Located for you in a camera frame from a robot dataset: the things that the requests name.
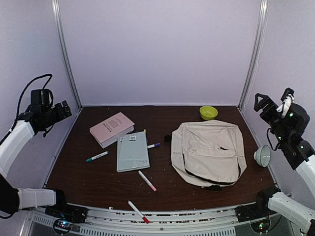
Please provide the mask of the beige canvas backpack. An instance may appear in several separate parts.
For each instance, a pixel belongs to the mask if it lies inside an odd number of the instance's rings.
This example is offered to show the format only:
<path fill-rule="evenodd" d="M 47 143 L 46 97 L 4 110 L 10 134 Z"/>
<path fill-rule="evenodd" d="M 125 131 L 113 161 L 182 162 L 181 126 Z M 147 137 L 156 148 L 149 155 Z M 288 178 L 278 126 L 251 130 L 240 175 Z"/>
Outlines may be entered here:
<path fill-rule="evenodd" d="M 187 183 L 219 191 L 234 185 L 247 168 L 239 126 L 219 121 L 183 122 L 164 137 L 171 164 Z"/>

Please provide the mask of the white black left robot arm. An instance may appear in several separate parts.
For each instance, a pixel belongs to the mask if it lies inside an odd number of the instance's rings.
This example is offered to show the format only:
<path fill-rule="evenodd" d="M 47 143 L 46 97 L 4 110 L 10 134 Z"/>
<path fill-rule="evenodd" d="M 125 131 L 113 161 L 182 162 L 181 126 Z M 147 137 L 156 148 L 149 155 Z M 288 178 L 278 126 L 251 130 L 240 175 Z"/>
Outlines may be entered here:
<path fill-rule="evenodd" d="M 46 136 L 52 127 L 70 117 L 66 101 L 54 103 L 49 89 L 31 91 L 31 103 L 23 113 L 18 113 L 8 133 L 0 142 L 0 210 L 10 218 L 20 210 L 38 207 L 64 208 L 67 204 L 62 190 L 14 188 L 7 181 L 9 170 L 24 148 L 37 133 Z"/>

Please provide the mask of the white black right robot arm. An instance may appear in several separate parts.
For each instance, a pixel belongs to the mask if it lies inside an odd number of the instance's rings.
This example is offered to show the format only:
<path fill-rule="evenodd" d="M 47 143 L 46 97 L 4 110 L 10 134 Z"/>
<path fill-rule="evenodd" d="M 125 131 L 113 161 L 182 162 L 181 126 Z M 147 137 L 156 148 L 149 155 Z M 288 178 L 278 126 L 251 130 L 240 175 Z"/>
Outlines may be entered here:
<path fill-rule="evenodd" d="M 302 135 L 310 121 L 306 110 L 294 103 L 294 91 L 286 88 L 281 105 L 269 96 L 257 93 L 254 110 L 269 124 L 269 132 L 277 138 L 281 150 L 293 170 L 304 180 L 311 193 L 315 192 L 315 150 Z M 288 197 L 276 187 L 258 192 L 256 212 L 274 211 L 294 223 L 308 236 L 315 234 L 315 211 Z"/>

